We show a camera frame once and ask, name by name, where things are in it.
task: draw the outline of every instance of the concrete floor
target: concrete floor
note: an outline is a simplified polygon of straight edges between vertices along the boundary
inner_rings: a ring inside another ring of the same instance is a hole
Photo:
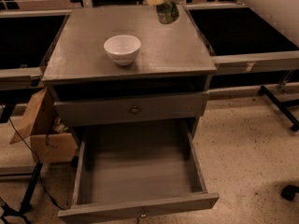
[[[291,123],[266,98],[252,87],[248,97],[231,97],[234,91],[212,92],[194,138],[197,154],[209,192],[220,199],[213,209],[161,217],[147,217],[139,223],[218,223],[264,224],[299,223],[299,199],[288,202],[280,191],[288,184],[299,185],[299,133],[290,131]],[[278,95],[278,98],[299,97]],[[17,124],[24,107],[12,117]],[[299,117],[299,109],[293,114]],[[2,167],[34,165],[28,148],[22,143],[9,144],[13,130],[9,123],[0,125],[0,163]],[[63,208],[69,208],[76,170],[69,163],[45,164],[42,180],[48,192]],[[15,209],[27,187],[28,177],[0,178],[0,196]],[[32,223],[63,223],[59,209],[52,205],[40,183],[26,216]],[[23,223],[10,217],[9,223]],[[133,224],[137,219],[109,222]]]

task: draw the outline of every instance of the black cable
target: black cable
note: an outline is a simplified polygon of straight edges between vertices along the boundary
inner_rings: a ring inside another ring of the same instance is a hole
[[[23,137],[22,137],[22,136],[20,135],[20,133],[17,131],[17,129],[16,129],[16,127],[14,126],[14,124],[13,124],[11,118],[8,118],[8,119],[9,119],[9,122],[10,122],[12,128],[14,129],[14,131],[16,132],[16,134],[19,136],[19,138],[20,138],[20,139],[23,141],[23,143],[30,149],[30,151],[32,151],[32,152],[36,155],[37,163],[39,164],[39,163],[40,163],[40,159],[39,159],[37,153],[34,152],[34,151],[29,147],[29,145],[27,144],[27,142],[23,139]],[[45,188],[45,186],[44,186],[44,184],[43,184],[43,182],[42,182],[42,180],[41,180],[41,175],[40,175],[40,174],[39,174],[39,182],[40,182],[42,188],[44,189],[44,191],[45,191],[45,192],[47,193],[47,195],[49,196],[49,198],[50,198],[51,202],[53,203],[53,205],[55,205],[56,207],[58,207],[58,208],[61,209],[61,210],[65,210],[65,209],[63,209],[60,205],[57,204],[57,202],[55,201],[55,199],[52,198],[51,195],[49,194],[49,192],[46,190],[46,188]]]

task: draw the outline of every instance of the bowl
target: bowl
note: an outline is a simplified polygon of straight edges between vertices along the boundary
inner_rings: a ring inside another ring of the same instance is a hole
[[[128,65],[134,61],[141,42],[132,35],[115,35],[104,44],[107,56],[119,65]]]

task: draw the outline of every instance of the cardboard box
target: cardboard box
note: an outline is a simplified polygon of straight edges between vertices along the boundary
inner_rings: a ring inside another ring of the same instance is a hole
[[[16,128],[10,144],[30,136],[30,147],[35,162],[72,161],[77,143],[72,133],[52,134],[57,113],[47,88],[32,95],[21,122]]]

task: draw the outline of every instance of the tabletop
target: tabletop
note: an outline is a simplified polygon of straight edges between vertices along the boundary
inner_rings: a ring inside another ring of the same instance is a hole
[[[178,11],[178,20],[165,25],[149,6],[74,9],[44,83],[215,74],[215,64],[190,17],[182,6]],[[141,41],[132,64],[119,66],[107,57],[104,43],[113,35],[134,35]]]

